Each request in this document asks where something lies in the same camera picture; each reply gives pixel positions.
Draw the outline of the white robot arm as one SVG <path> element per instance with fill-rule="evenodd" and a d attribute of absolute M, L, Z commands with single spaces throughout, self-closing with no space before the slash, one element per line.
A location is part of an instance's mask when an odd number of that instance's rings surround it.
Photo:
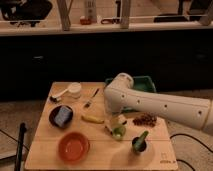
<path fill-rule="evenodd" d="M 105 87 L 104 97 L 111 113 L 130 107 L 213 136 L 213 100 L 138 91 L 133 85 L 129 74 L 119 73 Z"/>

